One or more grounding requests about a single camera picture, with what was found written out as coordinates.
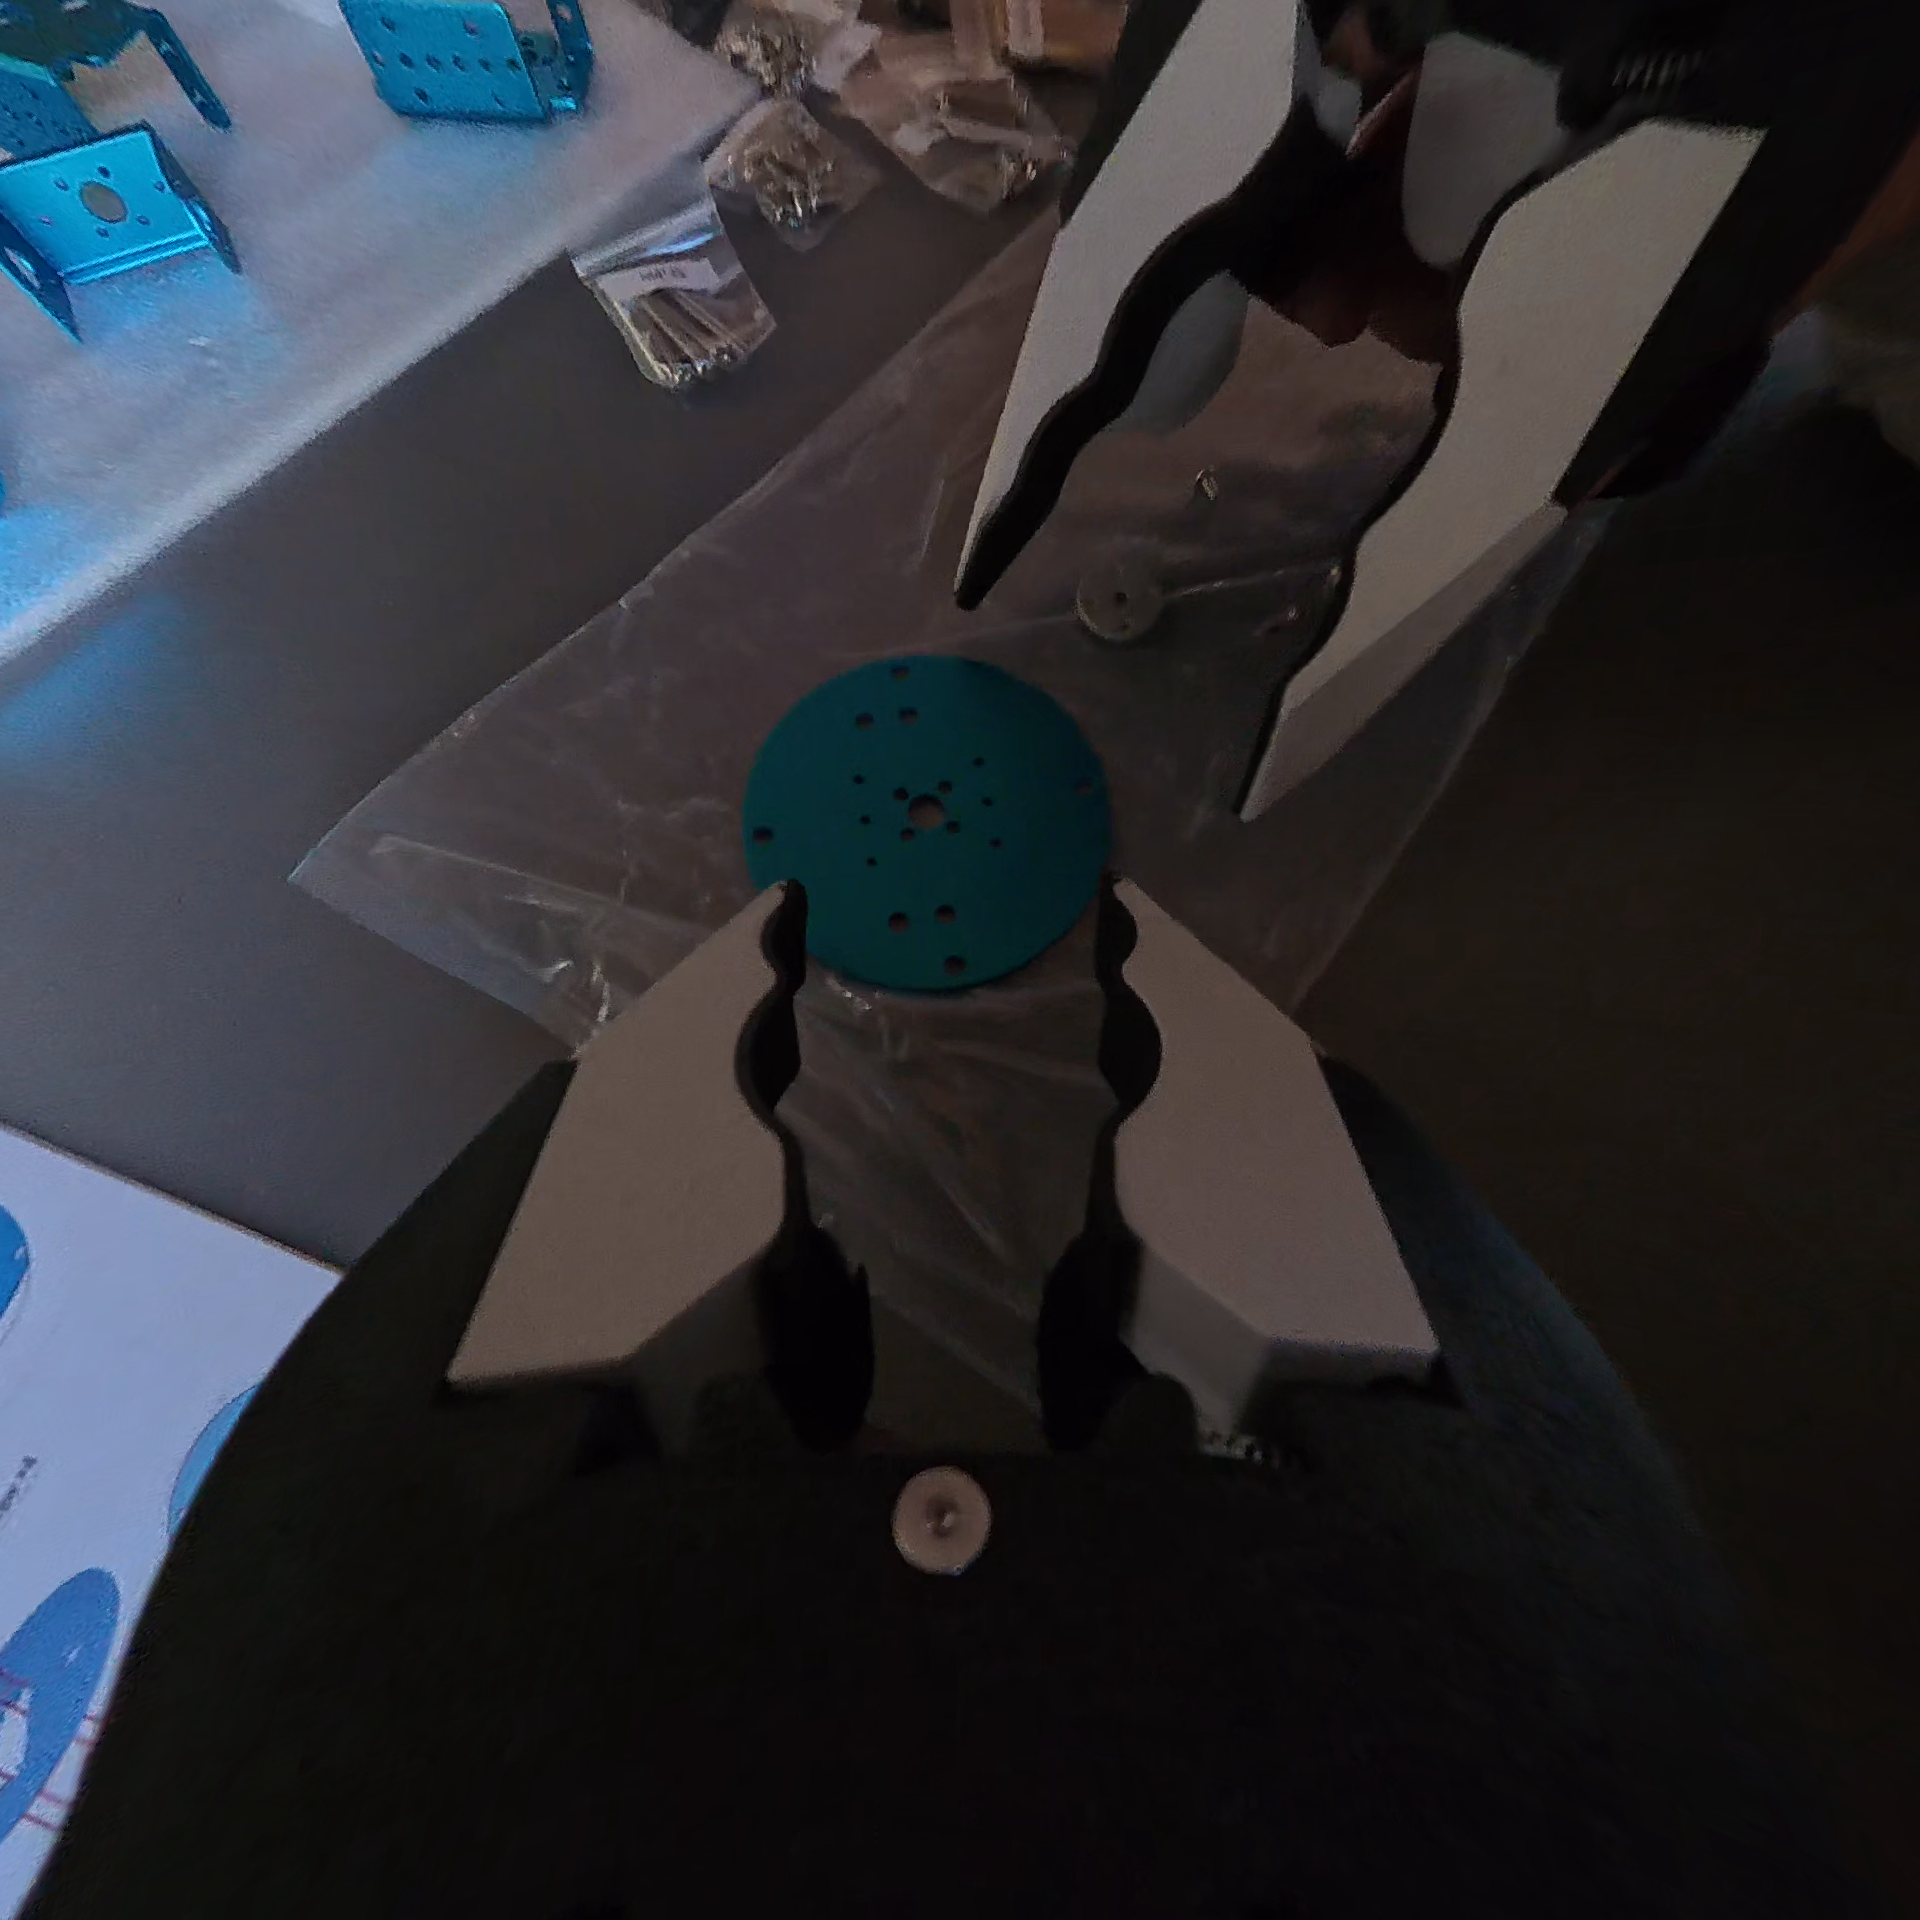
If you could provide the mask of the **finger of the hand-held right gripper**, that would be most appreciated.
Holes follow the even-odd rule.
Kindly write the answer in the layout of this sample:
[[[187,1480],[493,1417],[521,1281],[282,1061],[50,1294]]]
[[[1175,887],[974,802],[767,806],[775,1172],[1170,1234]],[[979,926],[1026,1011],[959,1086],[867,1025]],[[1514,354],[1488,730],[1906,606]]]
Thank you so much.
[[[1248,280],[1325,193],[1307,2],[1136,2],[1062,198],[955,561],[974,610],[1109,426],[1170,431],[1217,387]]]
[[[1759,145],[1764,131],[1649,117],[1488,217],[1433,438],[1343,561],[1238,818],[1323,769],[1564,524],[1559,479]]]

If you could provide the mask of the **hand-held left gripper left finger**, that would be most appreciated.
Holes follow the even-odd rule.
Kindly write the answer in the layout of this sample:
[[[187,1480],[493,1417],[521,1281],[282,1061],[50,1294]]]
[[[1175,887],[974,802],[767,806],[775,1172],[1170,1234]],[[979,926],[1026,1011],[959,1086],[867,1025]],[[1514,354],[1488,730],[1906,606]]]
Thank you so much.
[[[807,892],[753,894],[574,1055],[450,1386],[704,1386],[767,1356],[757,1271],[801,1208],[778,1101]]]

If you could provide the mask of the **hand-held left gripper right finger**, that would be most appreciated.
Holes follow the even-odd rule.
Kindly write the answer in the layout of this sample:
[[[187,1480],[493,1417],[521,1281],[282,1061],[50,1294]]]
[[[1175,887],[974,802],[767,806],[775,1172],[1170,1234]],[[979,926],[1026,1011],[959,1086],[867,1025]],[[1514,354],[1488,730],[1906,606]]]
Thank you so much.
[[[1112,1135],[1140,1247],[1124,1343],[1206,1427],[1248,1427],[1281,1384],[1422,1384],[1444,1349],[1318,1048],[1136,880],[1112,908],[1109,1011],[1157,1042]]]

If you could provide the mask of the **teal round metal plate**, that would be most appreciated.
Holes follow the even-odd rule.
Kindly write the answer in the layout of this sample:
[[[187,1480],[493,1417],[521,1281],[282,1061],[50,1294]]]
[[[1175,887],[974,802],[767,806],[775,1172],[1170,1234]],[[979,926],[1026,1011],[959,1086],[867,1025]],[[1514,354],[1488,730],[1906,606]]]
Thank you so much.
[[[803,892],[807,956],[899,992],[1011,977],[1088,911],[1112,848],[1090,736],[967,656],[862,662],[767,730],[740,795],[750,885]]]

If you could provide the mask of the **pile of clear hardware packets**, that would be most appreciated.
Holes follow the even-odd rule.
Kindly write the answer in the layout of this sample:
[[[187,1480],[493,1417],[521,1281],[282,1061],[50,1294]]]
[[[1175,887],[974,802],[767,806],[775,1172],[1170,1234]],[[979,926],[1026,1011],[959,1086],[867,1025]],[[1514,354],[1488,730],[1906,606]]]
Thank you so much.
[[[696,393],[775,336],[738,236],[821,246],[895,162],[936,203],[996,216],[1073,154],[1054,91],[1112,69],[1125,2],[646,2],[753,98],[635,229],[577,251],[577,285],[635,370]]]

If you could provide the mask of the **large clear plastic bag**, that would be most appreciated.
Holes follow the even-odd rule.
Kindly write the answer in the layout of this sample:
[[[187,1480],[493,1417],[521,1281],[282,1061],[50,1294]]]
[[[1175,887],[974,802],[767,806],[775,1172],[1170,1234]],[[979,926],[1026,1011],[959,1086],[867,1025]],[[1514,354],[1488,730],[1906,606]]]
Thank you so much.
[[[967,656],[1035,681],[1090,736],[1112,848],[1077,924],[959,992],[807,961],[803,1068],[780,1101],[814,1212],[899,1319],[1030,1400],[1040,1282],[1140,1247],[1112,1198],[1144,1009],[1109,1011],[1136,880],[1292,1011],[1404,852],[1607,524],[1578,511],[1318,772],[1238,818],[1268,695],[1328,610],[1336,539],[1428,426],[1430,376],[1255,316],[1238,370],[1170,440],[1098,448],[976,610],[948,571],[1050,224],[1011,241],[750,492],[374,785],[303,859],[321,901],[586,1042],[753,894],[740,795],[767,730],[862,662]],[[1202,468],[1217,500],[1193,497]],[[1090,563],[1151,569],[1136,646],[1082,631]]]

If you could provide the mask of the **white printed instruction sheet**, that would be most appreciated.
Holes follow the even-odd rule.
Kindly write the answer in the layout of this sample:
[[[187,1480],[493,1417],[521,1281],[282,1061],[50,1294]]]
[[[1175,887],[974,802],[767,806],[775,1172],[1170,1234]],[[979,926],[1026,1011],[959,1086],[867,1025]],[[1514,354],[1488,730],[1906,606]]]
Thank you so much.
[[[2,1128],[2,1915],[79,1799],[188,1503],[335,1281]]]

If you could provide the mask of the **white foam sheet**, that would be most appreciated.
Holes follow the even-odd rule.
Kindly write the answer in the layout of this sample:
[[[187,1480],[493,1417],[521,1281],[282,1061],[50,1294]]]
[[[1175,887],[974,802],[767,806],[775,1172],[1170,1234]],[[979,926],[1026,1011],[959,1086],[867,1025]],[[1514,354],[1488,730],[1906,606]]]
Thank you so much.
[[[564,251],[632,229],[746,106],[635,2],[584,2],[586,105],[438,124],[373,88],[335,2],[161,2],[227,105],[135,45],[88,114],[151,124],[227,224],[79,288],[73,342],[2,280],[2,658],[174,546]]]

